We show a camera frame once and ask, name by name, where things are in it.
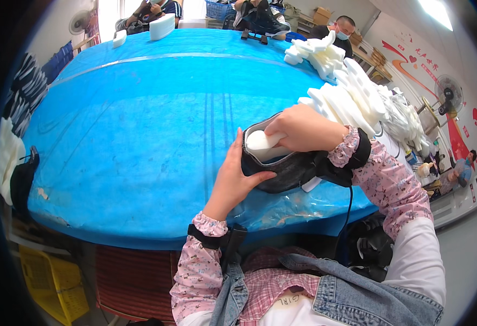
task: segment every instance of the cardboard box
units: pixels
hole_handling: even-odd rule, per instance
[[[362,36],[357,32],[354,32],[349,37],[349,40],[351,41],[351,44],[353,44],[354,46],[358,46],[362,42]]]
[[[317,25],[327,25],[329,18],[331,18],[331,12],[322,7],[318,7],[313,16],[313,22]]]

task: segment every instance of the floral sleeve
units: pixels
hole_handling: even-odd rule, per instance
[[[335,166],[343,167],[357,150],[359,141],[358,131],[349,126],[349,134],[329,153],[329,160]],[[353,170],[353,175],[353,185],[360,186],[367,198],[386,215],[384,231],[393,240],[402,227],[415,218],[433,221],[427,192],[379,141],[371,139],[369,159],[364,167]]]
[[[221,237],[228,231],[226,221],[216,221],[202,212],[193,218],[193,224],[206,236]],[[170,290],[175,322],[197,311],[211,311],[222,288],[220,250],[204,248],[202,243],[189,235],[182,248],[176,284]]]

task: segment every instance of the woman's right hand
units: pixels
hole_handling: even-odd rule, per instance
[[[343,143],[349,128],[327,120],[313,108],[297,104],[285,109],[264,130],[268,136],[287,134],[277,146],[295,152],[332,151]]]

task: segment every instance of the woman's left hand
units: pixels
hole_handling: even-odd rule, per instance
[[[211,197],[203,213],[217,221],[225,220],[228,213],[243,201],[253,188],[276,175],[274,172],[264,171],[246,177],[242,173],[242,130],[239,128],[237,138],[231,144],[216,176]]]

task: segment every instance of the plastic sheet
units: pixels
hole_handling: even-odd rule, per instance
[[[41,156],[28,201],[33,218],[93,243],[180,249],[237,127],[323,85],[309,63],[296,69],[282,61],[289,46],[191,29],[82,51],[23,138],[27,153],[35,145]],[[249,240],[288,231],[335,235],[348,204],[348,189],[324,181],[310,193],[254,190],[228,221],[247,227]],[[355,187],[351,220],[375,210]]]

